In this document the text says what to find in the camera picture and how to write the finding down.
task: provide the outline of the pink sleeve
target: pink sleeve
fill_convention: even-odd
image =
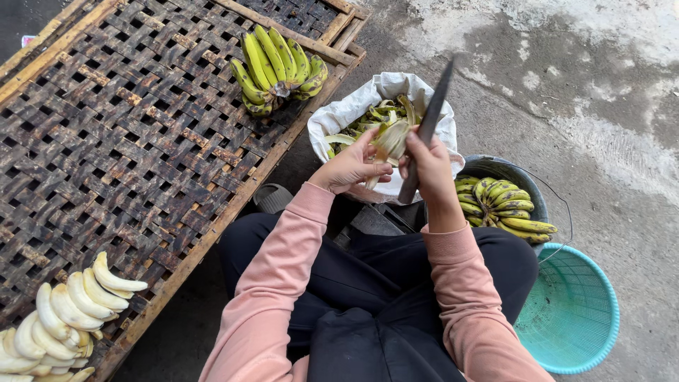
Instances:
[[[305,183],[238,280],[199,382],[305,381],[285,356],[290,313],[306,289],[335,195]]]
[[[469,381],[553,381],[519,342],[469,224],[422,230],[443,321],[443,342]]]

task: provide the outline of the teal basket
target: teal basket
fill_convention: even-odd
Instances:
[[[577,374],[597,366],[613,348],[620,311],[601,268],[567,245],[555,253],[561,246],[546,243],[541,251],[538,279],[514,330],[545,370]]]

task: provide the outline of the concrete floor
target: concrete floor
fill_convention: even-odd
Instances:
[[[31,13],[31,7],[40,9]],[[334,99],[381,71],[435,84],[466,52],[448,96],[462,154],[502,156],[568,199],[573,247],[608,275],[621,309],[601,365],[558,381],[679,380],[679,5],[672,0],[364,0],[366,61]],[[0,60],[60,1],[0,0]],[[270,177],[296,191],[319,162],[306,136]],[[568,237],[564,205],[543,189]],[[139,341],[116,381],[195,380],[226,303],[209,254]]]

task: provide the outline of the knife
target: knife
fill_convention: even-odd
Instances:
[[[436,85],[436,90],[434,90],[434,95],[429,101],[426,112],[424,112],[424,118],[420,123],[420,128],[418,129],[418,136],[427,147],[431,146],[431,137],[434,135],[434,130],[436,130],[439,115],[441,114],[441,107],[443,107],[443,101],[448,94],[448,84],[450,83],[450,78],[453,73],[454,62],[455,57],[451,58],[448,65],[445,67],[443,75]],[[419,185],[420,178],[418,177],[418,164],[415,162],[415,158],[411,156],[410,163],[408,163],[408,177],[403,181],[401,191],[399,192],[399,202],[404,205],[412,203],[413,198],[415,197],[415,191],[417,191]]]

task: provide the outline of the white sack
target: white sack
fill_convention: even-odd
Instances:
[[[371,105],[379,103],[383,99],[395,99],[399,94],[406,94],[413,103],[417,114],[424,115],[426,105],[434,95],[434,89],[425,84],[418,76],[409,73],[382,72],[373,76],[373,79],[356,89],[353,93],[344,97],[341,101],[335,101],[328,106],[316,110],[309,118],[307,129],[309,139],[316,155],[323,161],[329,160],[327,151],[330,145],[323,138],[326,135],[334,135],[347,127],[351,122],[361,117]],[[443,102],[439,123],[436,126],[436,134],[448,148],[450,154],[450,171],[455,176],[464,167],[464,158],[457,152],[458,144],[455,136],[455,121],[453,109],[447,101]],[[391,181],[378,183],[373,190],[365,188],[365,184],[357,184],[351,187],[349,194],[365,203],[394,203],[401,205],[397,199],[403,179],[398,169],[394,169]],[[420,193],[415,194],[413,202],[420,201]]]

